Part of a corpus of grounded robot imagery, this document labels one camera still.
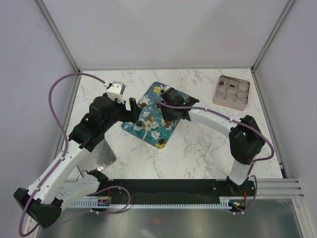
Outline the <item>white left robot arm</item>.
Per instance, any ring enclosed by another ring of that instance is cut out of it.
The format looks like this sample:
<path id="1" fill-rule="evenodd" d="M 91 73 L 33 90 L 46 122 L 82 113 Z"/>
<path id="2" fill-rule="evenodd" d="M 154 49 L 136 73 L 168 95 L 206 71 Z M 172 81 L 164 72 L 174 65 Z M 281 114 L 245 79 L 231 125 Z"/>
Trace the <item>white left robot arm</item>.
<path id="1" fill-rule="evenodd" d="M 94 169 L 82 180 L 61 189 L 61 185 L 79 163 L 105 138 L 105 133 L 118 121 L 137 122 L 142 109 L 134 98 L 129 99 L 130 109 L 118 99 L 99 96 L 89 106 L 89 111 L 66 138 L 66 146 L 43 174 L 28 188 L 18 188 L 13 197 L 42 228 L 56 222 L 62 211 L 95 193 L 104 195 L 108 190 L 107 176 Z"/>

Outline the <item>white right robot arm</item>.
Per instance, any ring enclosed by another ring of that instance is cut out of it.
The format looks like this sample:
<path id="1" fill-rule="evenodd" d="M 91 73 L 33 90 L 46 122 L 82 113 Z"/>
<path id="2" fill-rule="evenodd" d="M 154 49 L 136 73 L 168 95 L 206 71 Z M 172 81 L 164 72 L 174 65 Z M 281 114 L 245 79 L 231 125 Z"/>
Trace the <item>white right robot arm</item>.
<path id="1" fill-rule="evenodd" d="M 248 171 L 254 158 L 265 145 L 264 139 L 253 130 L 236 124 L 219 115 L 219 112 L 209 112 L 209 108 L 195 100 L 185 100 L 181 107 L 188 109 L 172 109 L 161 105 L 160 109 L 165 121 L 185 119 L 197 122 L 214 129 L 229 139 L 230 155 L 234 159 L 232 169 L 228 175 L 226 189 L 231 195 L 239 195 L 245 188 Z"/>

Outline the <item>metal tongs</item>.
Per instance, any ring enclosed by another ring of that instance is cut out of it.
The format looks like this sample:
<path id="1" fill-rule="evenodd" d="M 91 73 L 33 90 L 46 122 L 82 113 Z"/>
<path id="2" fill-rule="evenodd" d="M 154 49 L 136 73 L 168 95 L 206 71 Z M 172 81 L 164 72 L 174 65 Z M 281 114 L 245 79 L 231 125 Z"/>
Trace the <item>metal tongs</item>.
<path id="1" fill-rule="evenodd" d="M 177 117 L 174 115 L 175 109 L 160 106 L 160 111 L 165 122 L 173 123 L 175 120 L 177 120 Z"/>

